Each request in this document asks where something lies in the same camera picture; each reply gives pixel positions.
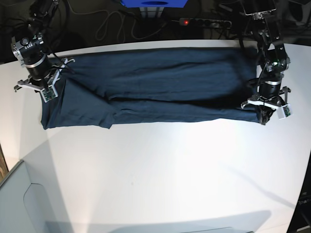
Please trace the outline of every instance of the blue box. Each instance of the blue box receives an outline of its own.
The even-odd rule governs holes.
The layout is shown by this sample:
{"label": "blue box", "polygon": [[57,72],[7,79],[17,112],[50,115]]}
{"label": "blue box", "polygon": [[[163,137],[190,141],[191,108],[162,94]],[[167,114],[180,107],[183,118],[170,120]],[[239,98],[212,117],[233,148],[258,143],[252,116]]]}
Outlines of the blue box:
{"label": "blue box", "polygon": [[128,7],[179,7],[183,8],[187,0],[122,0],[122,3]]}

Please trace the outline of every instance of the white table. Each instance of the white table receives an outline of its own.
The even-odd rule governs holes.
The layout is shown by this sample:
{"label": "white table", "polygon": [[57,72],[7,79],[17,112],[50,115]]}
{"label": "white table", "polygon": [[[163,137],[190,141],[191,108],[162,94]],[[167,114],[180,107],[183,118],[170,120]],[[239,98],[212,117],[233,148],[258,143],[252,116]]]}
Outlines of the white table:
{"label": "white table", "polygon": [[[236,41],[159,41],[74,50],[237,47]],[[25,160],[44,185],[58,224],[75,233],[181,233],[232,227],[285,233],[311,149],[311,48],[285,46],[283,85],[294,115],[266,126],[219,119],[43,130],[39,94],[0,66],[0,143],[12,167]]]}

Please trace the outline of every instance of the dark blue cloth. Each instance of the dark blue cloth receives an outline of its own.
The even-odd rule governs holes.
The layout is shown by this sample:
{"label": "dark blue cloth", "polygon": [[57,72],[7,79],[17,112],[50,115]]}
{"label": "dark blue cloth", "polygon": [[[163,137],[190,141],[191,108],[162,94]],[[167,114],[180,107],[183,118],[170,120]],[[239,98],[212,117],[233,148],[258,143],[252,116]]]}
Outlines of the dark blue cloth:
{"label": "dark blue cloth", "polygon": [[240,49],[159,49],[84,54],[56,82],[59,97],[43,103],[44,129],[218,118],[258,122],[240,104],[253,94],[254,60]]}

